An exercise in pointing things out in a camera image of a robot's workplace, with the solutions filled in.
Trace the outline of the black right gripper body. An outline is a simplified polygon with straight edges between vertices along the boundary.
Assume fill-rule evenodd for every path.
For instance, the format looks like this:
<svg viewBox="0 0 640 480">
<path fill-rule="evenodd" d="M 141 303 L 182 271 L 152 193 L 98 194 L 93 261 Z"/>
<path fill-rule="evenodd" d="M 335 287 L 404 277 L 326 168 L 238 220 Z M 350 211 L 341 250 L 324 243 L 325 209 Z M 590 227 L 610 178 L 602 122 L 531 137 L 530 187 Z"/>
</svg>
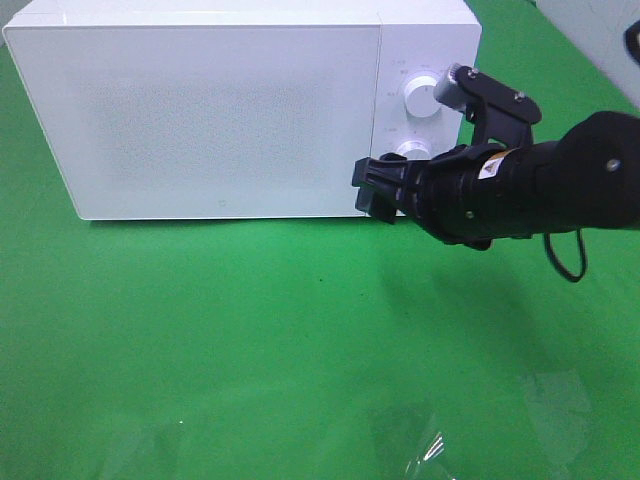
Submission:
<svg viewBox="0 0 640 480">
<path fill-rule="evenodd" d="M 408 216 L 447 245 L 489 249 L 497 235 L 480 224 L 479 202 L 467 197 L 485 162 L 504 151 L 498 143 L 459 145 L 430 161 L 411 161 L 417 191 Z"/>
</svg>

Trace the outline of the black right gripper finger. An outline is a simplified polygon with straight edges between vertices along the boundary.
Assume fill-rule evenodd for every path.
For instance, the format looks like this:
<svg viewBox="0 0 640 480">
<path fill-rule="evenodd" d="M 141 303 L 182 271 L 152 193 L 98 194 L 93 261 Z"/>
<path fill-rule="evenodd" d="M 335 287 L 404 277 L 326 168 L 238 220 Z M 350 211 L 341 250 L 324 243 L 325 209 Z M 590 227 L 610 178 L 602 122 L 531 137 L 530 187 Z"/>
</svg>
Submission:
<svg viewBox="0 0 640 480">
<path fill-rule="evenodd" d="M 378 192 L 369 186 L 360 186 L 355 208 L 375 220 L 394 224 L 398 214 L 403 212 L 404 202 L 405 192 L 402 189 Z"/>
<path fill-rule="evenodd" d="M 389 159 L 362 158 L 355 162 L 351 185 L 374 191 L 412 191 L 411 162 L 405 157 Z"/>
</svg>

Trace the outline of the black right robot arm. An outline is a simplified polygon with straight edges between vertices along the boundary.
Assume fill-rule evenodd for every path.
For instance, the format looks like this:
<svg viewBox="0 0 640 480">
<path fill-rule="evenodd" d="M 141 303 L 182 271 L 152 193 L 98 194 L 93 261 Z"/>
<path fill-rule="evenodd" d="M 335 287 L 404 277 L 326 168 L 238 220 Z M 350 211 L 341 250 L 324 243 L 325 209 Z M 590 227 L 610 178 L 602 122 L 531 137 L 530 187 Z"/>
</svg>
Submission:
<svg viewBox="0 0 640 480">
<path fill-rule="evenodd" d="M 639 226 L 639 120 L 601 111 L 563 138 L 507 149 L 459 146 L 431 160 L 390 153 L 356 162 L 356 207 L 404 214 L 449 245 Z"/>
</svg>

